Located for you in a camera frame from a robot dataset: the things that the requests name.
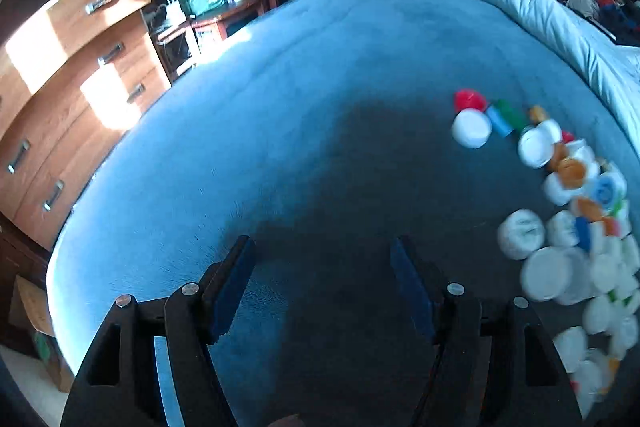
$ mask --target screw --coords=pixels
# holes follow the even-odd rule
[[[188,282],[182,287],[182,293],[187,296],[196,295],[196,293],[198,293],[199,290],[200,290],[200,286],[198,286],[194,282]]]
[[[457,282],[452,282],[447,286],[447,291],[451,295],[460,296],[465,292],[465,287]]]
[[[516,307],[521,308],[521,309],[529,307],[529,301],[527,301],[527,299],[524,298],[524,297],[514,297],[513,298],[513,304]]]
[[[116,304],[118,305],[118,308],[124,308],[124,306],[127,306],[130,302],[131,295],[129,295],[128,293],[120,295],[116,298]]]

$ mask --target drawer handle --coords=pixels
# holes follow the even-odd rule
[[[20,165],[20,162],[24,158],[24,155],[26,154],[26,152],[29,150],[29,147],[31,147],[31,144],[29,143],[29,141],[22,140],[22,143],[20,144],[20,149],[18,149],[18,153],[17,155],[15,155],[14,161],[12,161],[11,163],[9,163],[9,165],[6,166],[6,169],[9,172],[11,172],[11,174],[15,174],[15,171],[18,168],[18,165]]]
[[[51,207],[53,206],[53,204],[56,202],[56,200],[58,199],[60,192],[62,192],[62,189],[65,188],[65,182],[63,182],[62,180],[58,180],[56,182],[56,185],[53,187],[53,194],[51,195],[51,197],[44,202],[44,204],[42,205],[42,207],[44,208],[45,212],[50,212],[51,211]]]
[[[84,7],[84,11],[86,12],[87,15],[91,15],[96,10],[99,10],[103,6],[107,6],[107,4],[111,4],[114,1],[115,0],[95,0],[95,1],[90,2],[89,4],[87,4]]]
[[[106,55],[98,58],[98,66],[101,68],[105,67],[109,62],[111,62],[122,50],[124,49],[124,44],[122,42],[120,44],[116,44],[115,47]]]
[[[127,103],[133,103],[134,100],[139,97],[142,93],[146,91],[145,84],[138,84],[133,90],[129,93],[129,98],[127,98]]]

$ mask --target brown box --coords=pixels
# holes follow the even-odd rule
[[[9,323],[27,330],[47,373],[63,393],[71,390],[74,374],[67,365],[53,332],[46,291],[19,275],[15,277]]]

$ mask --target blue bedsheet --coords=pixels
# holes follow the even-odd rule
[[[247,233],[261,258],[210,350],[239,424],[300,413],[310,427],[407,425],[431,351],[396,290],[389,240],[408,233],[451,280],[512,298],[522,264],[498,250],[499,223],[557,210],[514,140],[452,140],[463,87],[545,107],[617,163],[638,201],[638,159],[612,116],[482,1],[296,0],[227,44],[114,149],[63,230],[47,283],[73,369],[117,295],[169,295]],[[581,322],[579,307],[536,309],[551,334]]]

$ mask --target white floor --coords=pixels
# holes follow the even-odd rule
[[[0,356],[31,407],[49,427],[59,427],[67,393],[61,393],[40,360],[0,346]]]

